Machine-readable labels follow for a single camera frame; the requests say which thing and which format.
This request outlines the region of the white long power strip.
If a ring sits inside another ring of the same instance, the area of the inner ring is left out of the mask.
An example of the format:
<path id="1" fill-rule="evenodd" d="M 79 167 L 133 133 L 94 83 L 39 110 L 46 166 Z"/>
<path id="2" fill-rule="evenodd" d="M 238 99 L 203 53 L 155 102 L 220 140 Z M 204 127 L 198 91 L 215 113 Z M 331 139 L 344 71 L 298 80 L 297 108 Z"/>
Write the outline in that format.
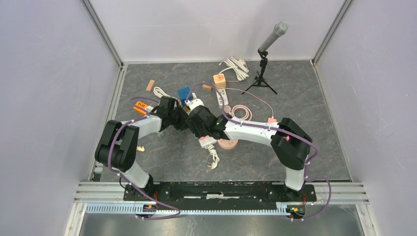
<path id="1" fill-rule="evenodd" d="M 204 103 L 201 99 L 197 98 L 195 93 L 192 93 L 191 96 L 189 97 L 189 100 L 185 101 L 186 113 L 189 115 L 191 111 L 198 106 L 204 106 Z M 210 136 L 199 137 L 198 141 L 200 143 L 200 146 L 206 149 L 209 149 L 213 144 L 217 142 L 216 139 Z"/>

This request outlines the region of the pink round socket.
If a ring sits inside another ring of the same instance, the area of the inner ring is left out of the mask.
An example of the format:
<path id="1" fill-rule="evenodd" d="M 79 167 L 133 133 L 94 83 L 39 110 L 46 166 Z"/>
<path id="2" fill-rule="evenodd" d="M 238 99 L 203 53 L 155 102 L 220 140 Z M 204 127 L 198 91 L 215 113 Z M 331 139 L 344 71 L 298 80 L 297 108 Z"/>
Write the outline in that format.
<path id="1" fill-rule="evenodd" d="M 219 140 L 217 140 L 217 144 L 222 149 L 231 150 L 231 149 L 234 149 L 237 146 L 238 140 L 236 140 L 236 139 L 231 139 L 231 140 L 219 139 Z"/>

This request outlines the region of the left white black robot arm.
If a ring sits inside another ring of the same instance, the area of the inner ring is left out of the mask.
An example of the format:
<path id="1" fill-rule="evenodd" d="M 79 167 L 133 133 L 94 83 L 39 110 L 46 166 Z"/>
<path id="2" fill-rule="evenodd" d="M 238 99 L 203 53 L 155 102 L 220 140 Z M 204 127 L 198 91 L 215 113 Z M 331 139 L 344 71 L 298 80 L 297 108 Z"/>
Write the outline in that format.
<path id="1" fill-rule="evenodd" d="M 136 186 L 135 193 L 142 200 L 149 200 L 154 196 L 153 178 L 136 163 L 138 140 L 169 126 L 185 130 L 186 118 L 187 113 L 175 98 L 163 96 L 151 112 L 146 111 L 140 118 L 109 120 L 96 147 L 95 160 Z"/>

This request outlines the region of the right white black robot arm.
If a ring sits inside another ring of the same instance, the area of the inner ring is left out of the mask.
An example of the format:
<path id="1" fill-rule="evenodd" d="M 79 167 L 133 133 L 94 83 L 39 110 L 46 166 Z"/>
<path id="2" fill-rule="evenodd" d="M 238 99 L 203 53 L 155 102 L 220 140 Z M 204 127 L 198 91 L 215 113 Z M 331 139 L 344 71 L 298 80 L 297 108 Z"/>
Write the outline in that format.
<path id="1" fill-rule="evenodd" d="M 185 122 L 198 138 L 210 136 L 216 140 L 245 140 L 272 148 L 286 169 L 285 197 L 296 201 L 304 194 L 306 160 L 311 148 L 316 149 L 317 146 L 292 119 L 264 123 L 227 114 L 215 116 L 207 107 L 200 105 L 191 111 Z"/>

